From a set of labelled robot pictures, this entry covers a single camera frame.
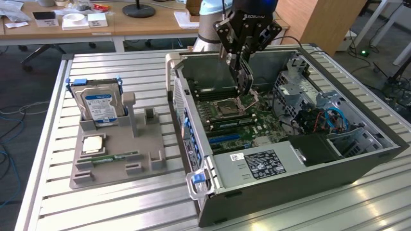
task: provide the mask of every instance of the blue pcie slot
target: blue pcie slot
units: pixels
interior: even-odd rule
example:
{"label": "blue pcie slot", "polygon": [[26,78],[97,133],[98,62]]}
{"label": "blue pcie slot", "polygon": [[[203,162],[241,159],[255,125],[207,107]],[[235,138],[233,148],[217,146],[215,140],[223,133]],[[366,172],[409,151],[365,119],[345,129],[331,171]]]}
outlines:
{"label": "blue pcie slot", "polygon": [[229,136],[223,136],[223,137],[218,137],[218,138],[211,138],[210,139],[210,143],[221,143],[223,141],[233,141],[233,140],[238,140],[241,138],[239,134],[233,134]]}

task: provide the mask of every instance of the hard drive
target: hard drive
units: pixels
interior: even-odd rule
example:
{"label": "hard drive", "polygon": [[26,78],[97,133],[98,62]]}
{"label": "hard drive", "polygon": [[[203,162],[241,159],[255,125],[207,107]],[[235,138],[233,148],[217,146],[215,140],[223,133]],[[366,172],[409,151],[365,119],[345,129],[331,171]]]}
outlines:
{"label": "hard drive", "polygon": [[98,127],[117,124],[118,117],[126,115],[121,78],[77,79],[69,85],[69,90],[81,108],[82,119],[94,120]]}

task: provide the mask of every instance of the aluminum extrusion table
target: aluminum extrusion table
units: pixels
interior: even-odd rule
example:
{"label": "aluminum extrusion table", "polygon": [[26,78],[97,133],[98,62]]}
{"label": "aluminum extrusion table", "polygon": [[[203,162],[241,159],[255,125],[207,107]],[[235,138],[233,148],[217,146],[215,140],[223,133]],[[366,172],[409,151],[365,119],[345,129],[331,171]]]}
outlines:
{"label": "aluminum extrusion table", "polygon": [[[16,230],[410,230],[411,148],[351,185],[218,226],[198,227],[166,98],[165,56],[174,51],[79,54],[62,61]],[[314,57],[410,143],[410,123],[329,56],[318,53]],[[330,88],[315,70],[310,71],[317,85]],[[113,78],[118,74],[125,91],[137,95],[135,111],[154,106],[161,113],[166,156],[181,163],[182,169],[145,180],[73,190],[69,181],[81,112],[66,92],[65,79]]]}

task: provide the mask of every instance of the white table leg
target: white table leg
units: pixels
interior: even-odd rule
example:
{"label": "white table leg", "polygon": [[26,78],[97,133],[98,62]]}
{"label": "white table leg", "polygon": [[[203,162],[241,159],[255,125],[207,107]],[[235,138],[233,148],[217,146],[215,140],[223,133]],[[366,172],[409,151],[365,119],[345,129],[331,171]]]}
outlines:
{"label": "white table leg", "polygon": [[387,22],[387,24],[385,25],[383,29],[382,29],[381,32],[378,33],[375,39],[373,40],[373,43],[371,43],[373,46],[375,46],[375,47],[378,46],[379,41],[381,41],[382,38],[385,37],[385,35],[386,35],[389,29],[391,28],[393,24],[395,23],[395,21],[397,21],[397,19],[398,19],[398,17],[399,17],[401,14],[403,13],[405,8],[406,8],[405,6],[401,6],[399,9],[398,9],[398,11],[397,11],[397,12],[394,13],[394,15],[391,16],[390,21]]}
{"label": "white table leg", "polygon": [[362,29],[362,31],[361,31],[361,33],[359,33],[359,35],[358,35],[358,37],[357,37],[357,39],[354,41],[354,44],[355,44],[357,47],[359,46],[359,42],[365,38],[365,36],[366,36],[366,34],[367,34],[367,32],[369,32],[369,30],[370,30],[370,28],[371,28],[377,18],[381,15],[381,13],[382,13],[383,9],[386,8],[387,4],[389,4],[389,0],[383,0],[382,3],[379,4],[378,9],[375,10],[375,12],[374,12],[374,14],[373,14],[373,16],[371,16],[371,18],[370,18],[365,28]]}
{"label": "white table leg", "polygon": [[394,61],[394,65],[395,66],[401,66],[403,64],[403,62],[406,61],[406,58],[409,57],[409,55],[411,55],[411,43],[409,44],[409,46],[405,48],[403,52],[399,54],[397,60]]}
{"label": "white table leg", "polygon": [[126,52],[123,42],[125,42],[125,36],[114,36],[117,52]]}

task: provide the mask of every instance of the power supply label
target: power supply label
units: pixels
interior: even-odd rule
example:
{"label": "power supply label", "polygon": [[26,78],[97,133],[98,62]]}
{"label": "power supply label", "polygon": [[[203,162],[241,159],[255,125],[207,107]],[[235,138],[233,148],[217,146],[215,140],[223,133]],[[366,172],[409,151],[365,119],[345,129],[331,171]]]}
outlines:
{"label": "power supply label", "polygon": [[258,180],[287,172],[274,150],[245,155],[245,158],[253,176]]}

